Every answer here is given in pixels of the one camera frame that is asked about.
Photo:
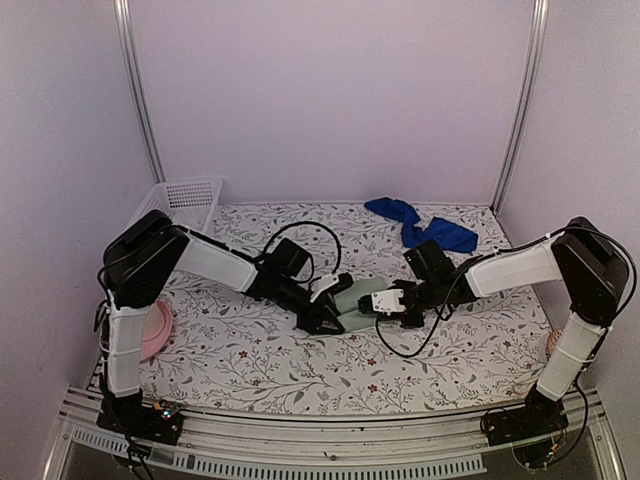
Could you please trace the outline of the light green towel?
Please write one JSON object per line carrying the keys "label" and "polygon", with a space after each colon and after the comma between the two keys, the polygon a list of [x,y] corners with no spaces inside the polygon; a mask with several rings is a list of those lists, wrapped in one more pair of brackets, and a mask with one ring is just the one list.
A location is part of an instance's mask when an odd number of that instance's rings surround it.
{"label": "light green towel", "polygon": [[374,292],[387,290],[389,282],[383,278],[372,277],[355,280],[346,290],[333,296],[335,306],[339,312],[338,320],[346,333],[371,329],[375,325],[377,314],[363,314],[358,307],[358,301]]}

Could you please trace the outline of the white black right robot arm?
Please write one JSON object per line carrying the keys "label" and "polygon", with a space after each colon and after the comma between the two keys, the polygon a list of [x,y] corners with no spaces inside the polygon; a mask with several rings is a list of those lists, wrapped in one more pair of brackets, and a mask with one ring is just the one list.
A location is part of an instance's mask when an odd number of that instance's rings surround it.
{"label": "white black right robot arm", "polygon": [[414,324],[428,311],[441,319],[447,308],[524,287],[542,301],[554,299],[566,308],[563,333],[517,415],[517,427],[527,436],[539,435],[554,422],[564,395],[595,359],[639,283],[627,249],[585,217],[528,244],[459,265],[433,241],[404,257],[415,281],[396,280],[364,295],[358,301],[360,312]]}

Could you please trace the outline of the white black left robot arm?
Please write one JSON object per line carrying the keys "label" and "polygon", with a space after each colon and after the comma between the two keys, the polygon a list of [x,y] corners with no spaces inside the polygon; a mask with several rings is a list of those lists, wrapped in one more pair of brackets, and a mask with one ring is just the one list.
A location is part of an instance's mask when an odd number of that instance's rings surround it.
{"label": "white black left robot arm", "polygon": [[97,279],[104,290],[107,320],[104,397],[111,419],[128,434],[148,426],[142,406],[139,363],[144,323],[174,271],[219,284],[256,301],[267,300],[292,313],[296,327],[310,335],[345,332],[337,296],[355,285],[339,268],[301,280],[312,259],[303,247],[277,231],[262,252],[251,257],[152,210],[112,241]]}

